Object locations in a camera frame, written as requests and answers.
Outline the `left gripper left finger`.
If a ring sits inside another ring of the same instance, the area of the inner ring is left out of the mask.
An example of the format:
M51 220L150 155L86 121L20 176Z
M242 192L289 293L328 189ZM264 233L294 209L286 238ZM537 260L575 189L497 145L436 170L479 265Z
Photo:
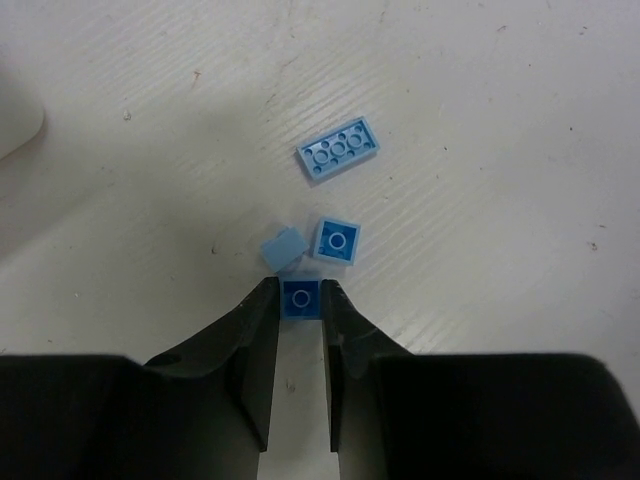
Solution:
M279 285L144 364L1 359L5 479L253 479L268 445Z

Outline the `white divided sorting tray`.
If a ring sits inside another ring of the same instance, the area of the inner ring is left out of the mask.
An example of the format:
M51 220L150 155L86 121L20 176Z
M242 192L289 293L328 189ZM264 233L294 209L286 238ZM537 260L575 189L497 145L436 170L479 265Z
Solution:
M28 75L1 61L1 158L5 158L41 130L45 110L39 91Z

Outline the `light blue lego plate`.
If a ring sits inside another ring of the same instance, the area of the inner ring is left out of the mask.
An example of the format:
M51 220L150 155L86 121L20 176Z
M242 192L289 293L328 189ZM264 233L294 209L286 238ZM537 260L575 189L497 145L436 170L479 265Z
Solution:
M309 244L295 227L287 227L274 238L263 242L260 249L271 271L279 273L303 256Z
M375 156L379 149L369 123L359 117L302 142L296 153L309 179L319 183Z
M358 224L322 217L316 227L312 257L341 265L353 265L360 229Z
M281 278L280 313L282 320L319 319L320 280L297 277Z

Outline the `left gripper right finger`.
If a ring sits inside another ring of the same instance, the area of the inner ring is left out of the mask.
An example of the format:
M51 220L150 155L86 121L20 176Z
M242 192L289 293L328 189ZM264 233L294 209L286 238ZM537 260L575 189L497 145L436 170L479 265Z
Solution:
M582 354L413 354L321 285L330 447L344 479L635 479L639 423Z

